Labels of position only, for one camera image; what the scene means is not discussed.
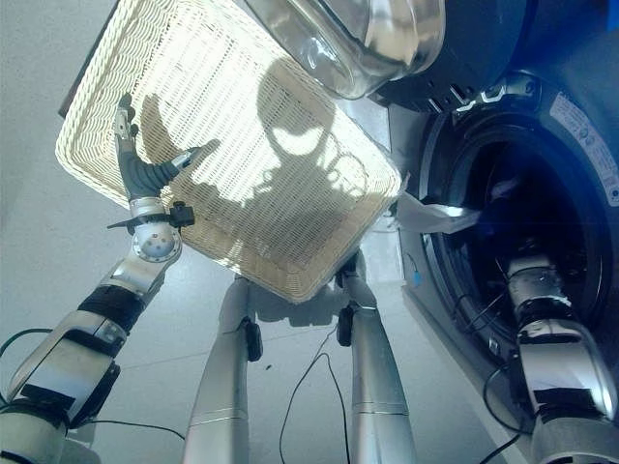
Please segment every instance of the white wicker basket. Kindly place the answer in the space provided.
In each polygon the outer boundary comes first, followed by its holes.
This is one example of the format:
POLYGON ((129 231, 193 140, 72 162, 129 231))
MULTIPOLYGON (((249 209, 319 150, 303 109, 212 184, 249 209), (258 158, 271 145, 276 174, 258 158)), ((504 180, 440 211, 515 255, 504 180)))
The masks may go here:
POLYGON ((163 192, 194 207, 187 244, 292 302, 310 298, 398 196, 398 172, 231 0, 123 0, 56 156, 127 207, 111 130, 131 92, 138 154, 212 148, 163 192))

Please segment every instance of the wire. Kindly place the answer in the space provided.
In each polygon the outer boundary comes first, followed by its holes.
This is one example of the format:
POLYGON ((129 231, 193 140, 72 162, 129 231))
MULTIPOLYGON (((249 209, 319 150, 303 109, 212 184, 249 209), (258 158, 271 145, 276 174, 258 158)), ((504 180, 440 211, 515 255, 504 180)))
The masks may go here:
MULTIPOLYGON (((7 348, 9 348, 9 346, 11 346, 11 344, 18 338, 28 334, 49 334, 50 332, 51 329, 26 329, 25 331, 21 331, 12 335, 7 341, 2 344, 2 346, 0 346, 0 358, 2 358, 2 355, 4 355, 4 352, 7 351, 7 348)), ((0 401, 2 401, 3 405, 7 404, 7 400, 4 398, 1 391, 0 401)))
POLYGON ((488 403, 487 400, 487 390, 489 385, 492 383, 492 381, 494 379, 496 379, 496 377, 503 372, 505 369, 507 368, 506 364, 503 364, 501 367, 499 367, 498 369, 496 369, 494 372, 492 372, 486 379, 486 381, 484 382, 484 390, 482 393, 482 398, 484 399, 484 404, 486 405, 487 411, 490 413, 491 416, 494 417, 494 419, 499 422, 501 425, 503 425, 505 428, 507 428, 508 430, 512 430, 515 433, 518 434, 523 434, 523 435, 531 435, 531 432, 527 431, 527 430, 523 430, 522 428, 516 428, 513 427, 512 425, 509 425, 508 423, 505 423, 503 420, 501 420, 496 413, 494 413, 494 411, 492 411, 492 408, 490 408, 490 403, 488 403))
POLYGON ((490 462, 493 457, 499 455, 501 452, 503 452, 504 450, 509 448, 511 445, 513 445, 515 442, 517 442, 518 439, 521 436, 522 435, 520 433, 516 434, 515 437, 512 440, 510 440, 509 442, 504 443, 499 448, 497 448, 493 452, 491 452, 488 456, 486 456, 483 460, 481 460, 480 464, 487 464, 488 462, 490 462))
POLYGON ((487 326, 489 326, 492 322, 494 322, 494 320, 498 317, 498 315, 500 314, 500 312, 497 312, 494 315, 494 318, 490 319, 489 321, 487 321, 484 325, 482 325, 480 328, 476 328, 475 327, 475 323, 482 317, 484 316, 484 314, 486 314, 488 311, 490 311, 490 309, 499 301, 501 300, 501 298, 503 298, 505 296, 505 292, 499 294, 498 297, 496 297, 494 300, 492 300, 485 308, 484 310, 482 310, 477 316, 475 316, 473 319, 471 319, 471 321, 466 324, 466 326, 464 326, 464 329, 462 329, 464 332, 468 333, 468 334, 474 334, 475 332, 480 331, 481 329, 485 329, 487 326))
POLYGON ((154 428, 154 429, 157 429, 157 430, 164 430, 166 432, 173 433, 174 435, 176 435, 181 440, 185 440, 185 435, 177 432, 176 430, 174 430, 172 428, 160 427, 158 425, 150 425, 148 423, 125 422, 123 420, 87 420, 83 425, 80 426, 80 428, 83 427, 84 425, 88 425, 89 423, 116 423, 116 424, 119 424, 119 425, 130 425, 132 427, 154 428))
POLYGON ((320 358, 322 358, 323 356, 327 360, 327 367, 329 367, 329 373, 331 374, 331 378, 333 379, 333 382, 336 385, 336 389, 338 390, 339 405, 341 406, 341 416, 342 416, 342 419, 343 419, 343 426, 344 426, 344 442, 346 444, 346 462, 348 464, 350 464, 350 450, 348 448, 348 425, 346 423, 346 408, 344 407, 344 400, 343 400, 343 397, 341 395, 341 390, 339 389, 339 384, 338 384, 338 380, 336 379, 336 374, 334 374, 333 369, 331 368, 331 358, 329 357, 329 355, 327 353, 324 353, 324 352, 321 353, 320 352, 322 350, 322 348, 325 346, 325 344, 327 343, 327 340, 329 340, 329 337, 331 336, 331 334, 334 333, 337 329, 338 329, 338 325, 336 325, 329 333, 327 333, 327 336, 322 341, 322 343, 320 343, 320 346, 316 350, 316 353, 313 356, 313 358, 311 360, 311 363, 309 364, 308 368, 306 369, 306 371, 301 376, 301 379, 299 380, 299 382, 297 382, 297 385, 295 386, 294 390, 292 391, 292 395, 290 395, 290 401, 288 401, 288 407, 286 409, 286 415, 283 418, 283 423, 281 424, 281 432, 280 432, 280 459, 281 459, 281 463, 282 464, 285 464, 285 462, 286 462, 283 459, 283 450, 282 450, 283 431, 285 430, 286 424, 288 422, 288 416, 290 415, 290 409, 292 408, 292 402, 294 401, 294 397, 297 394, 297 390, 301 387, 301 384, 303 384, 303 381, 306 380, 306 377, 308 377, 308 374, 310 374, 311 369, 316 365, 318 360, 320 358))

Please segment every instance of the front-loading washing machine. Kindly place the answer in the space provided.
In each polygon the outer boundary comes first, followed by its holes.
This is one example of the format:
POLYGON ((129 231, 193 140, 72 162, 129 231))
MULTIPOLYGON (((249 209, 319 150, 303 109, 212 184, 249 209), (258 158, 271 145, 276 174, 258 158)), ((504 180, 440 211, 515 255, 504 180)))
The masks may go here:
MULTIPOLYGON (((606 2, 540 2, 529 14, 475 101, 420 112, 428 99, 409 94, 423 74, 377 92, 408 193, 482 211, 455 234, 402 225, 407 291, 487 376, 516 348, 510 259, 543 253, 619 384, 619 30, 606 2)), ((499 377, 492 390, 520 417, 514 383, 499 377)))

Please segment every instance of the robotic hand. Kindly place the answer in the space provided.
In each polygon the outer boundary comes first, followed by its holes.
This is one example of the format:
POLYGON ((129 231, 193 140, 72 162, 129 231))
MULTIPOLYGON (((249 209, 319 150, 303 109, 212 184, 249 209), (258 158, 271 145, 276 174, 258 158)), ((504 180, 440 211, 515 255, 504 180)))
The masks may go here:
POLYGON ((174 203, 167 214, 160 194, 199 149, 161 164, 142 161, 131 101, 129 94, 119 101, 114 132, 132 219, 110 227, 126 226, 132 247, 15 373, 0 410, 0 462, 57 462, 67 429, 99 413, 120 373, 114 358, 181 255, 180 228, 193 224, 191 207, 174 203))

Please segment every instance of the floor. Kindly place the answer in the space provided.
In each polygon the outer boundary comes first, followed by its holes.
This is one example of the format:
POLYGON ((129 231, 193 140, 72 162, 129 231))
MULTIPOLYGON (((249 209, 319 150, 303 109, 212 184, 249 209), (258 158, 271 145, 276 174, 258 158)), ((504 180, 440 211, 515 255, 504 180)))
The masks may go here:
MULTIPOLYGON (((26 328, 53 327, 129 246, 126 233, 105 230, 124 219, 126 211, 76 181, 54 157, 63 122, 56 111, 112 3, 0 2, 0 340, 26 328)), ((389 145, 383 108, 370 101, 341 104, 378 143, 389 145)), ((368 281, 398 360, 419 462, 477 462, 495 445, 459 394, 457 377, 404 306, 397 234, 384 232, 378 224, 364 239, 368 281)), ((118 356, 123 370, 100 419, 185 432, 232 278, 229 270, 185 248, 118 356)), ((273 464, 279 462, 278 437, 289 395, 345 299, 327 287, 311 302, 292 306, 255 287, 251 301, 254 308, 269 308, 259 313, 264 356, 248 368, 251 463, 273 464)), ((3 391, 40 339, 24 337, 3 357, 3 391)), ((333 337, 326 351, 349 405, 350 353, 333 337)), ((183 451, 182 441, 172 434, 123 425, 88 426, 71 438, 65 464, 173 463, 183 451)), ((283 452, 291 463, 345 460, 339 402, 324 364, 299 390, 283 452)))

